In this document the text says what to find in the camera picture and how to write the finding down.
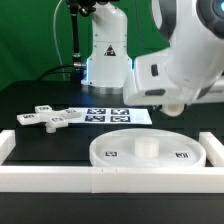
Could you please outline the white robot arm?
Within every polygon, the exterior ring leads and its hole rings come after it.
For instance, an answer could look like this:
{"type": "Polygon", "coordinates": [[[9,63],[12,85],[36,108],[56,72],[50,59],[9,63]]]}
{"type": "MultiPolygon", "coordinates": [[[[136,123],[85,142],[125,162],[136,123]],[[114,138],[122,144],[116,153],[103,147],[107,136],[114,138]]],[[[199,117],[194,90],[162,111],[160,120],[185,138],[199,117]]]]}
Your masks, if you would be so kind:
{"type": "Polygon", "coordinates": [[[96,0],[84,88],[121,93],[134,106],[224,102],[224,0],[151,0],[169,47],[134,60],[126,51],[127,16],[111,1],[96,0]]]}

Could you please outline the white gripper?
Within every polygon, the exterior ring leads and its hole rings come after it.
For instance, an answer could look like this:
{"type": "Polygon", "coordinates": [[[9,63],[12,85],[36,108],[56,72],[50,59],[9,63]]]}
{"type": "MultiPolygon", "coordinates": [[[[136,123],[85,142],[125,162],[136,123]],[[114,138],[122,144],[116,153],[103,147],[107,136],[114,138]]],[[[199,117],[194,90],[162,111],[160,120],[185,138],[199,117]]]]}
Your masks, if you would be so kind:
{"type": "Polygon", "coordinates": [[[124,84],[124,103],[130,106],[143,106],[224,102],[224,76],[221,76],[208,91],[199,89],[196,93],[173,84],[176,86],[175,89],[138,91],[133,71],[124,84]]]}

